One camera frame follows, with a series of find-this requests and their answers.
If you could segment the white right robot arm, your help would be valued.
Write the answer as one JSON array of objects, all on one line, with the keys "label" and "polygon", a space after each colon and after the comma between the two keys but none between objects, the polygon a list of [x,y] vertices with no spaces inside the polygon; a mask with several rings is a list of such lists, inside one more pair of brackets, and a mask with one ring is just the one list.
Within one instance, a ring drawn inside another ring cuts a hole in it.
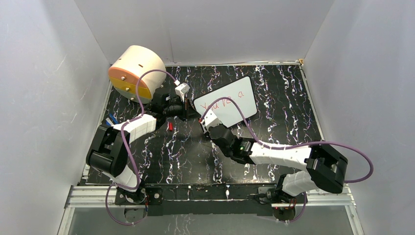
[{"label": "white right robot arm", "polygon": [[225,157],[237,163],[297,169],[294,174],[281,175],[275,191],[264,194],[274,202],[287,203],[303,192],[316,189],[333,194],[343,191],[348,160],[329,144],[301,147],[260,144],[253,138],[237,137],[221,124],[210,127],[207,136]]}]

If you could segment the white board black frame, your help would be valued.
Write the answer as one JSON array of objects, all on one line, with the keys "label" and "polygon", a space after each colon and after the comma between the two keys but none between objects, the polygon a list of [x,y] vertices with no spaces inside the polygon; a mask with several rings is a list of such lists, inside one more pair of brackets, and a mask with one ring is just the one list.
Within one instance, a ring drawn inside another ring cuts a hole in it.
[{"label": "white board black frame", "polygon": [[258,112],[254,85],[249,76],[239,78],[194,99],[193,105],[201,115],[211,105],[213,112],[226,127],[232,127],[243,121],[237,109],[242,111],[245,118],[250,118]]}]

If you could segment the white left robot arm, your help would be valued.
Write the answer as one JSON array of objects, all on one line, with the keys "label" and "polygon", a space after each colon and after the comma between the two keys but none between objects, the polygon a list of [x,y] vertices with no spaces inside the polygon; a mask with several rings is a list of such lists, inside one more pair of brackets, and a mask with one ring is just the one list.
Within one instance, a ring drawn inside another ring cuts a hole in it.
[{"label": "white left robot arm", "polygon": [[86,164],[110,177],[117,191],[128,202],[140,204],[146,198],[144,183],[137,166],[128,167],[133,160],[129,145],[138,138],[162,127],[169,117],[182,121],[200,118],[186,96],[170,95],[167,89],[158,88],[155,97],[143,106],[144,114],[116,125],[100,125],[86,155]]}]

